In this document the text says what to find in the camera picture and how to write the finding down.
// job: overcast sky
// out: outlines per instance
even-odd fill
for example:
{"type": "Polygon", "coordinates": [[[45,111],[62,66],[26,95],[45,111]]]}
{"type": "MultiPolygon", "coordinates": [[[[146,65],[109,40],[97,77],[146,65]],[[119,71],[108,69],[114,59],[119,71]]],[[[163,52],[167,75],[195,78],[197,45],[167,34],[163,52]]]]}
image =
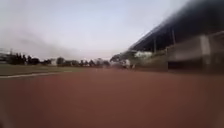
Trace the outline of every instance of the overcast sky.
{"type": "Polygon", "coordinates": [[[40,58],[109,58],[187,0],[0,0],[0,48],[40,58]]]}

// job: distant building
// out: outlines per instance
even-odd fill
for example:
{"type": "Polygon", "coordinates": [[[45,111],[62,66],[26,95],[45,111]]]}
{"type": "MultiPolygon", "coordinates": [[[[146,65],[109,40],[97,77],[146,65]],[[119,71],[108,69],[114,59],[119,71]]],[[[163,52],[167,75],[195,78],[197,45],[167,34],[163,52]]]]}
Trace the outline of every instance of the distant building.
{"type": "Polygon", "coordinates": [[[52,66],[57,66],[57,59],[51,59],[51,64],[52,66]]]}

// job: grass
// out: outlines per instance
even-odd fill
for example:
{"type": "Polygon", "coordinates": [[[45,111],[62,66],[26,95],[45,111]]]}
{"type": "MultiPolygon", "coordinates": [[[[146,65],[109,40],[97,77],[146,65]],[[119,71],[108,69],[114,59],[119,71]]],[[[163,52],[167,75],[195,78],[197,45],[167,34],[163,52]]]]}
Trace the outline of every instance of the grass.
{"type": "Polygon", "coordinates": [[[75,67],[53,67],[53,66],[23,66],[23,65],[8,65],[0,64],[0,76],[21,75],[31,73],[48,73],[48,72],[63,72],[77,71],[75,67]]]}

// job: red running track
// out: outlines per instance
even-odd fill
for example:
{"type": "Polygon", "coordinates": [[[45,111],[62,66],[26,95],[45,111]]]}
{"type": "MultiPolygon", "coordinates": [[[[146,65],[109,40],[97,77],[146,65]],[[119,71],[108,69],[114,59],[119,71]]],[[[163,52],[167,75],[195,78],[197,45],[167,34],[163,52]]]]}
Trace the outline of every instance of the red running track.
{"type": "Polygon", "coordinates": [[[87,69],[0,79],[5,128],[223,128],[224,77],[87,69]]]}

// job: track surface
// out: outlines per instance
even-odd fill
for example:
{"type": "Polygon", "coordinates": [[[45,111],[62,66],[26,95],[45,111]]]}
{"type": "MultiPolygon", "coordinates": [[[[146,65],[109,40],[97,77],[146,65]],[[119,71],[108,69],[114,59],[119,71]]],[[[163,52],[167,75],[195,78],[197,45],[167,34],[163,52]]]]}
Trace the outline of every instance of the track surface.
{"type": "Polygon", "coordinates": [[[5,128],[222,128],[224,77],[86,69],[0,79],[5,128]]]}

